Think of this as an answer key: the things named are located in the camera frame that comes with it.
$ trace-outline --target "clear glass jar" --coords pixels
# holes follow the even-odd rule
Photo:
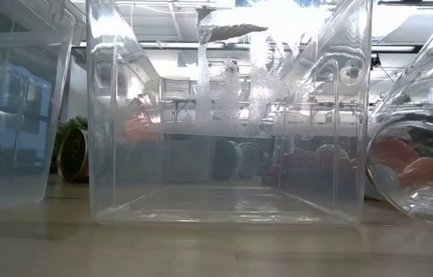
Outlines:
[[[391,204],[433,225],[433,36],[370,120],[372,183]]]

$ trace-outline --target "transparent plastic bin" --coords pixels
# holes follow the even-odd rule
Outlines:
[[[78,23],[65,4],[0,0],[0,208],[45,194]]]
[[[259,25],[284,28],[286,11],[279,8],[266,21],[228,26],[212,25],[212,18],[229,12],[230,21],[249,19],[238,13],[255,7],[200,12],[203,45],[192,43],[191,58],[197,83],[159,75],[150,58],[180,49],[160,43],[146,54],[119,10],[127,8],[133,6],[87,2],[90,193],[98,222],[358,222],[371,1],[333,8],[304,48],[301,33],[295,44],[290,36],[283,44]],[[208,60],[220,50],[240,58],[227,58],[215,74]]]

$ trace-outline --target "clear plastic container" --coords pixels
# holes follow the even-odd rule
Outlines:
[[[63,0],[0,0],[0,208],[41,200],[78,20]]]
[[[433,225],[433,36],[371,114],[368,173],[380,194]]]
[[[298,31],[278,34],[301,28],[290,18],[324,7],[290,3],[304,14],[272,6],[264,10],[267,20],[248,16],[273,1],[200,11],[195,24],[207,44],[190,43],[197,83],[165,79],[155,70],[157,57],[187,44],[157,43],[160,48],[148,55],[112,0],[87,3],[90,188],[97,221],[358,221],[371,1],[333,8],[310,40]],[[213,61],[221,50],[230,54],[218,70]],[[179,64],[191,54],[180,52]]]

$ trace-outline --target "table surface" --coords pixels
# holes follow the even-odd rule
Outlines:
[[[359,228],[99,225],[88,187],[52,176],[45,199],[0,211],[0,276],[433,276],[433,229],[384,202]]]

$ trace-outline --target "green plant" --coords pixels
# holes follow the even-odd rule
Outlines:
[[[88,120],[81,116],[69,119],[66,123],[59,122],[57,125],[57,132],[55,133],[54,150],[52,153],[52,162],[55,162],[59,147],[61,147],[62,141],[65,136],[73,129],[79,128],[81,130],[88,130]]]

